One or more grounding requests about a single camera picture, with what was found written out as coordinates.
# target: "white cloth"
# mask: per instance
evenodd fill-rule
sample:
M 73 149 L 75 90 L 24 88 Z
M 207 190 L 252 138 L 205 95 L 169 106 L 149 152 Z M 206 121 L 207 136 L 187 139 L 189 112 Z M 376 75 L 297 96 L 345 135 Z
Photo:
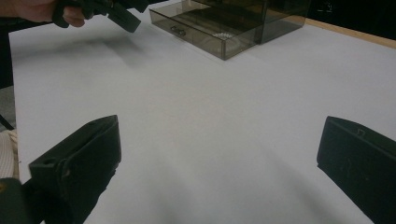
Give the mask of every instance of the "white cloth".
M 16 131 L 0 133 L 0 178 L 18 178 L 18 138 Z

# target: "white table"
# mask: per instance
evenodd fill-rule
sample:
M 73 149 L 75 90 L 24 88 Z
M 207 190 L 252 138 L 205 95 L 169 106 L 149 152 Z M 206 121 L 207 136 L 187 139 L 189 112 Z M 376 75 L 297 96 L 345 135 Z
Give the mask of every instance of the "white table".
M 327 116 L 396 139 L 395 49 L 306 25 L 224 62 L 139 17 L 11 34 L 22 181 L 117 114 L 122 162 L 86 223 L 371 223 L 316 156 Z

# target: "drawer handle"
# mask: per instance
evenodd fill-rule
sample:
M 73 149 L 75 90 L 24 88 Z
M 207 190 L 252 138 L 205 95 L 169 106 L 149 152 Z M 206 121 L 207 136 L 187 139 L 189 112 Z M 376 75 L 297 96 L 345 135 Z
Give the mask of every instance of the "drawer handle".
M 176 33 L 177 35 L 181 35 L 181 36 L 186 35 L 186 32 L 183 29 L 179 29 L 176 26 L 172 26 L 171 31 L 173 33 Z

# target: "wooden strip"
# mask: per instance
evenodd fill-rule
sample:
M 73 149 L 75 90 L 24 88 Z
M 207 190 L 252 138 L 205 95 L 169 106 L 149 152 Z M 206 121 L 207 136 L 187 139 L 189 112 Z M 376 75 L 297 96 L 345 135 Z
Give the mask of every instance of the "wooden strip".
M 340 26 L 336 26 L 336 25 L 331 25 L 329 23 L 325 23 L 322 21 L 314 21 L 311 19 L 306 19 L 305 20 L 305 24 L 308 25 L 313 25 L 313 26 L 317 26 L 326 30 L 330 30 L 330 31 L 334 31 L 343 35 L 349 35 L 349 36 L 353 36 L 356 37 L 358 39 L 362 39 L 362 40 L 366 40 L 372 43 L 376 43 L 379 45 L 383 45 L 386 47 L 390 47 L 393 49 L 396 49 L 396 40 L 392 40 L 392 39 L 386 39 L 384 37 L 380 37 L 377 35 L 369 35 L 363 32 L 359 32 L 359 31 L 354 31 L 354 30 L 350 30 L 344 27 L 340 27 Z

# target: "black cable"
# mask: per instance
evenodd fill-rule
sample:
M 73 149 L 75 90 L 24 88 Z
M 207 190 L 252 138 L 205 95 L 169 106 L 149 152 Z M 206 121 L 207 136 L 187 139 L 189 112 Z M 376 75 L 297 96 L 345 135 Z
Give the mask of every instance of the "black cable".
M 12 127 L 11 124 L 8 123 L 6 119 L 3 118 L 0 114 L 0 123 L 3 124 L 4 127 L 6 127 L 8 130 L 14 130 L 14 127 Z

